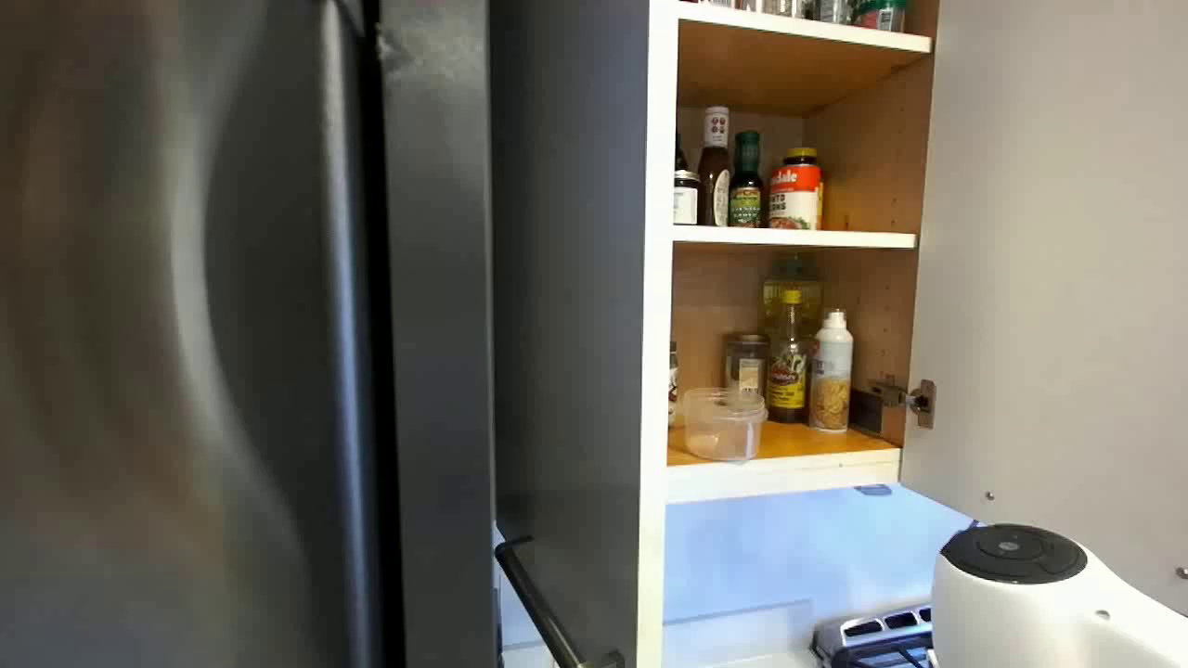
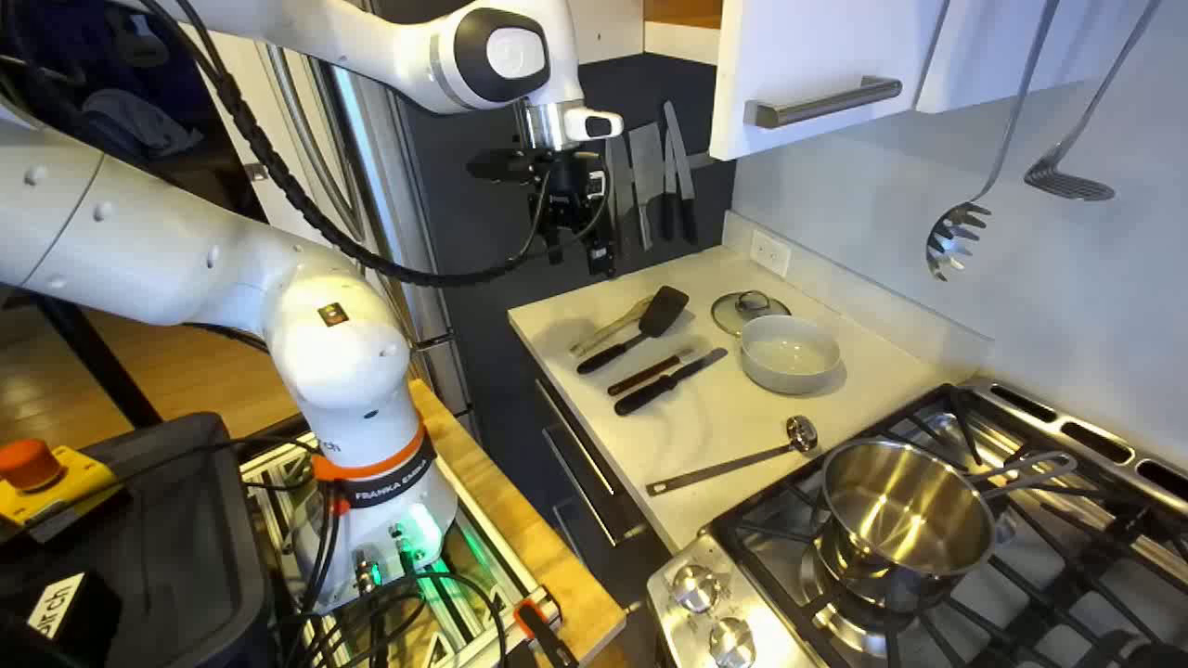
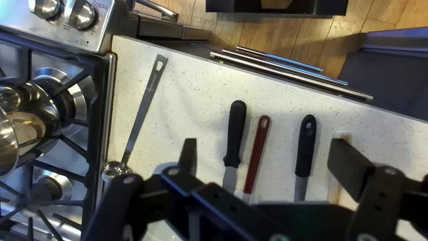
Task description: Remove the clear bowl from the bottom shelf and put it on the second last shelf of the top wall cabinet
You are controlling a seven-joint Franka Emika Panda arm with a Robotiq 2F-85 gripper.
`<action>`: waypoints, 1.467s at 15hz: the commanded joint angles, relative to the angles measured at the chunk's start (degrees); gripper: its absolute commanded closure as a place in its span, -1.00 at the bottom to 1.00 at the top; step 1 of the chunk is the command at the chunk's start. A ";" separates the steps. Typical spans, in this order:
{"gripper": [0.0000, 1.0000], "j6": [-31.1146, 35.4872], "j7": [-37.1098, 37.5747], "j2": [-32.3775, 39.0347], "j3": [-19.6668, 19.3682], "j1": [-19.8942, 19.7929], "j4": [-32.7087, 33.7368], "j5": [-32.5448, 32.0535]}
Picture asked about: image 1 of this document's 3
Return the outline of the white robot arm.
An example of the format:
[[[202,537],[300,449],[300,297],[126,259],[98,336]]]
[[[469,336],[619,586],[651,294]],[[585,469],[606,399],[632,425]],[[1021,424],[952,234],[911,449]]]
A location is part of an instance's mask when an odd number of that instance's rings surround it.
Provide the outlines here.
[[[936,668],[1188,668],[1188,618],[1083,542],[972,524],[936,558]]]

